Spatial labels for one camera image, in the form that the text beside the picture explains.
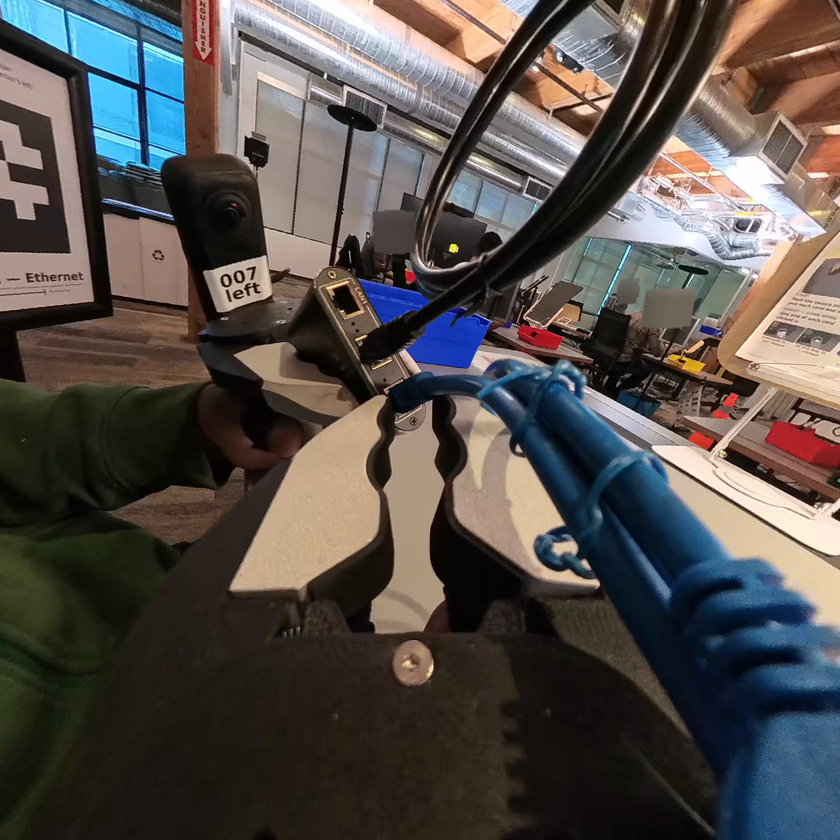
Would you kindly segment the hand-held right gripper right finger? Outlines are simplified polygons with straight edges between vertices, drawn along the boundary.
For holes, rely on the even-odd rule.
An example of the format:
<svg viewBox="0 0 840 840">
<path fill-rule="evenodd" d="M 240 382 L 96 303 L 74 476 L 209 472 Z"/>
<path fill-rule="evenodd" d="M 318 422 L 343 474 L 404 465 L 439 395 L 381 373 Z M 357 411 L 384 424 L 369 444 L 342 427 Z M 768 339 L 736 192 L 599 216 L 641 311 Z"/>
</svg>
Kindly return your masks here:
<svg viewBox="0 0 840 840">
<path fill-rule="evenodd" d="M 442 582 L 472 595 L 597 591 L 597 581 L 540 563 L 534 542 L 561 517 L 530 463 L 510 451 L 498 417 L 468 397 L 435 397 L 434 433 L 444 482 L 434 514 L 434 571 Z"/>
</svg>

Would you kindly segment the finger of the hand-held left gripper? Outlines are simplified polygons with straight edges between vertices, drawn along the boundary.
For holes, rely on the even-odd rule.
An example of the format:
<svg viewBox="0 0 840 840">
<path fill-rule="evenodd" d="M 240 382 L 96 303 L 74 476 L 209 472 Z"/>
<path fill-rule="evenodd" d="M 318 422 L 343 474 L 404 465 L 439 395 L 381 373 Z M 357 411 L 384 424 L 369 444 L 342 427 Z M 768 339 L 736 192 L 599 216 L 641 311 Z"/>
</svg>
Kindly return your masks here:
<svg viewBox="0 0 840 840">
<path fill-rule="evenodd" d="M 256 375 L 269 409 L 305 424 L 326 427 L 360 405 L 340 380 L 300 360 L 289 342 L 242 350 L 237 353 L 237 361 Z"/>
</svg>

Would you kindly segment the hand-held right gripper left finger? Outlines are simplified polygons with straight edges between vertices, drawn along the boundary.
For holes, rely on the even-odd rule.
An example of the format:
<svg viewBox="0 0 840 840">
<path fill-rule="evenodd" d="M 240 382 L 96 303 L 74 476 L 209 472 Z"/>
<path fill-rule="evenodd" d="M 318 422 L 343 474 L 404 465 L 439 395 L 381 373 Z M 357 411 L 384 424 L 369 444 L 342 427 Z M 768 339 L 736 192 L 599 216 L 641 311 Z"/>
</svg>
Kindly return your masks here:
<svg viewBox="0 0 840 840">
<path fill-rule="evenodd" d="M 383 395 L 321 431 L 291 461 L 230 583 L 235 597 L 372 601 L 395 546 L 384 486 L 393 412 Z"/>
</svg>

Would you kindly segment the black ethernet adapter hub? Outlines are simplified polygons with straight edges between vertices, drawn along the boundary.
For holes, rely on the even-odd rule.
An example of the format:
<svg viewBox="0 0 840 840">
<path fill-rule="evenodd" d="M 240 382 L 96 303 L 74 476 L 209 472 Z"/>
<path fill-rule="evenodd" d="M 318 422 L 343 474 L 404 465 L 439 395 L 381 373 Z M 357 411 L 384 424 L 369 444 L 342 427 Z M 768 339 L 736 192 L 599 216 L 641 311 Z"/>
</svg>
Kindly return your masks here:
<svg viewBox="0 0 840 840">
<path fill-rule="evenodd" d="M 361 361 L 362 342 L 381 324 L 355 276 L 331 266 L 312 281 L 290 322 L 288 342 L 300 360 L 340 380 L 362 405 L 420 372 L 405 352 Z"/>
</svg>

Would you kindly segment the blue plastic bin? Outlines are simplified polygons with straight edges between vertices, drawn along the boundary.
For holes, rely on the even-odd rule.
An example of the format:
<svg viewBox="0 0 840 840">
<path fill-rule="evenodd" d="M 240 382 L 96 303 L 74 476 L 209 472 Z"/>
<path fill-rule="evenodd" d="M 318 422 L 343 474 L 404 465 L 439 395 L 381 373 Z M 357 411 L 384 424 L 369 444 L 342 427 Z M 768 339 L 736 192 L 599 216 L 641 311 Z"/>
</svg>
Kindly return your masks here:
<svg viewBox="0 0 840 840">
<path fill-rule="evenodd" d="M 372 280 L 360 280 L 360 285 L 382 323 L 418 311 L 429 303 L 415 290 L 389 287 Z M 423 334 L 406 349 L 415 362 L 457 369 L 471 366 L 490 320 L 460 312 L 450 311 L 425 327 Z"/>
</svg>

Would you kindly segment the person's left forearm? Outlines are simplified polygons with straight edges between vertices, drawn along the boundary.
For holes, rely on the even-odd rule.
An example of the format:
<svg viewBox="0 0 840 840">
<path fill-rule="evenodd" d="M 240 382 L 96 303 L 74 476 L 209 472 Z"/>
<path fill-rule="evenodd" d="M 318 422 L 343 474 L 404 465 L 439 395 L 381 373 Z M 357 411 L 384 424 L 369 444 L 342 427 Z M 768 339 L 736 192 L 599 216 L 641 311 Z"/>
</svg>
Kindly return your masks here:
<svg viewBox="0 0 840 840">
<path fill-rule="evenodd" d="M 234 468 L 198 423 L 204 383 L 73 385 L 2 380 L 3 529 L 122 508 L 168 487 L 215 490 Z"/>
</svg>

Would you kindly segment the person's left hand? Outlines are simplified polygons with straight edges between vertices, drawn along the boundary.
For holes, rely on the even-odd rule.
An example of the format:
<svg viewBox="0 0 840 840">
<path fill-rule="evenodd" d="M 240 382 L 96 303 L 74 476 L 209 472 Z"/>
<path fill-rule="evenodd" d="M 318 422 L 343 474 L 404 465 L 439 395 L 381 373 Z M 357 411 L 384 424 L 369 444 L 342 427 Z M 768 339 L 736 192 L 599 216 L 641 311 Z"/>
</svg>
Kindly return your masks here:
<svg viewBox="0 0 840 840">
<path fill-rule="evenodd" d="M 292 458 L 306 444 L 308 430 L 297 420 L 275 415 L 257 443 L 245 430 L 245 402 L 206 384 L 195 400 L 195 416 L 203 450 L 218 483 L 234 471 L 261 473 Z"/>
</svg>

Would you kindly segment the black disc lamp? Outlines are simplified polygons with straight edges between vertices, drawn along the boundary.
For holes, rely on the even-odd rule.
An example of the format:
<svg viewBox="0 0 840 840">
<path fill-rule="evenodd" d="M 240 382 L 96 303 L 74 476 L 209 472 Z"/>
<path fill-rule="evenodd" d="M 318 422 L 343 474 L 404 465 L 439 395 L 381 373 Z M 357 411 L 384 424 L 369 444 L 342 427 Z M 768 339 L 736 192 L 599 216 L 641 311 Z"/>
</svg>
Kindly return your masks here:
<svg viewBox="0 0 840 840">
<path fill-rule="evenodd" d="M 329 116 L 337 123 L 346 127 L 346 140 L 343 152 L 342 171 L 339 183 L 339 193 L 336 205 L 335 218 L 332 229 L 332 242 L 330 249 L 329 265 L 334 266 L 339 251 L 340 230 L 343 221 L 345 196 L 347 182 L 350 173 L 350 161 L 352 155 L 354 135 L 357 131 L 373 133 L 377 131 L 377 123 L 362 111 L 342 104 L 330 104 L 328 106 Z"/>
</svg>

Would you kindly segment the framed printed tag board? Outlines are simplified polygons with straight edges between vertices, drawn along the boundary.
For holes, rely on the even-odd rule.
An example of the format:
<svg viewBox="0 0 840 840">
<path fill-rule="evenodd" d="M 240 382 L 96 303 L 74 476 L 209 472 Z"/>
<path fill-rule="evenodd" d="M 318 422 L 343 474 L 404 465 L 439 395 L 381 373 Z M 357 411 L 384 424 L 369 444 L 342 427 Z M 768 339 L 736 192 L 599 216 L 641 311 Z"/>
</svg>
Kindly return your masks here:
<svg viewBox="0 0 840 840">
<path fill-rule="evenodd" d="M 2 330 L 111 314 L 87 69 L 2 22 Z"/>
</svg>

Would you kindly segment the instruction sheet on stand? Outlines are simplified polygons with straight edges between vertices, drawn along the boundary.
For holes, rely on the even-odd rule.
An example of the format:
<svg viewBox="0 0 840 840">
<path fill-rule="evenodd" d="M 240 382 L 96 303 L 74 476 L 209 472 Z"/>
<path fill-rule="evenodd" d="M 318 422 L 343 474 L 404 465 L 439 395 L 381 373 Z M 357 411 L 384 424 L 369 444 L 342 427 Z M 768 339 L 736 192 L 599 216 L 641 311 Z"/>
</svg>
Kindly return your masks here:
<svg viewBox="0 0 840 840">
<path fill-rule="evenodd" d="M 669 466 L 785 537 L 838 557 L 838 469 L 809 465 L 765 443 L 774 422 L 812 427 L 838 443 L 839 237 L 798 245 L 744 320 L 721 343 L 733 373 L 766 387 L 710 449 L 655 447 Z"/>
</svg>

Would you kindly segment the silver air duct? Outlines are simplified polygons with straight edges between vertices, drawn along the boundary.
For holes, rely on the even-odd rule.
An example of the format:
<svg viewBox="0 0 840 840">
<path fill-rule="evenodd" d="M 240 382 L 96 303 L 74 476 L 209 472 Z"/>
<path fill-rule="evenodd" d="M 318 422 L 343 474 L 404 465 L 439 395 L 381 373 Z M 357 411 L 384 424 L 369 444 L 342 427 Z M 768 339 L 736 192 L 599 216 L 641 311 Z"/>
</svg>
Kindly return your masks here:
<svg viewBox="0 0 840 840">
<path fill-rule="evenodd" d="M 708 80 L 675 131 L 677 138 L 721 171 L 732 169 L 762 185 L 783 183 L 805 140 L 778 111 L 754 115 L 716 80 Z"/>
<path fill-rule="evenodd" d="M 453 132 L 485 75 L 368 2 L 230 2 L 230 26 L 342 84 Z M 479 147 L 536 184 L 540 203 L 560 183 L 585 137 L 517 93 L 508 95 Z"/>
</svg>

